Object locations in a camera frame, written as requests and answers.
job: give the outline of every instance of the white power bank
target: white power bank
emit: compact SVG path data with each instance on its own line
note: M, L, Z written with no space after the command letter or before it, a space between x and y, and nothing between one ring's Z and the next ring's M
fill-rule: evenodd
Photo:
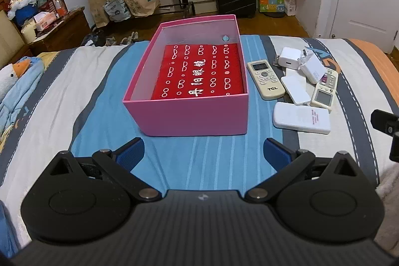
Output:
M303 87L295 76L281 77L281 82L295 105L310 103L311 98L309 94L306 93L306 85Z
M295 77L296 79L298 79L299 83L301 84L301 86L306 89L306 76L303 73L302 70L300 69L290 69L290 68L286 68L285 69L285 75L287 77Z
M312 133L329 134L331 131L328 109L311 106L295 106L279 101L273 110L275 127Z

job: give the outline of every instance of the striped bedsheet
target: striped bedsheet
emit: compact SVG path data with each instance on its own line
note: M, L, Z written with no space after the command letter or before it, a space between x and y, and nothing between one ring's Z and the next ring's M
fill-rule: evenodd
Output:
M366 42L341 39L244 35L241 43L246 61L272 62L284 46L312 48L326 66L340 73L329 135L275 128L271 116L277 101L263 101L248 77L246 135L147 137L122 98L148 42L61 51L21 110L0 154L0 200L19 243L30 241L19 212L23 197L58 151L69 148L75 156L91 156L133 137L143 138L146 150L132 173L163 194L170 188L236 189L244 194L275 173L263 156L266 137L319 157L346 150L377 186L393 164L388 159L391 138L372 128L370 115L374 109L399 114L399 85L394 83L399 73L382 51ZM284 75L274 69L279 77ZM307 90L311 94L313 86Z

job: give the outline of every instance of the pink box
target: pink box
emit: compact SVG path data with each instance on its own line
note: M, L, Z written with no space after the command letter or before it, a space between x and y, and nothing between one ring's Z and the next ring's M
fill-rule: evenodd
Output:
M229 37L228 42L222 39L225 35ZM150 100L166 45L225 43L238 44L243 94ZM146 135L245 134L248 88L235 15L203 16L161 23L133 74L123 104Z

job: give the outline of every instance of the wooden cabinet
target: wooden cabinet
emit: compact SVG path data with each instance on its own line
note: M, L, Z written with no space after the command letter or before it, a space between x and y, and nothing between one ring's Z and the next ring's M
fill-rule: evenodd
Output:
M44 38L29 44L33 55L42 52L53 52L80 46L83 38L91 32L85 15L84 7L74 10L64 17L64 20Z

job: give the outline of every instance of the stuffed animal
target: stuffed animal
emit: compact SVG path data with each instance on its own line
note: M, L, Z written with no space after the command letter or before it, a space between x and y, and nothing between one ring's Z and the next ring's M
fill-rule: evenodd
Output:
M7 95L12 86L15 85L18 78L20 78L29 68L30 59L25 59L16 64L9 64L0 70L0 102Z

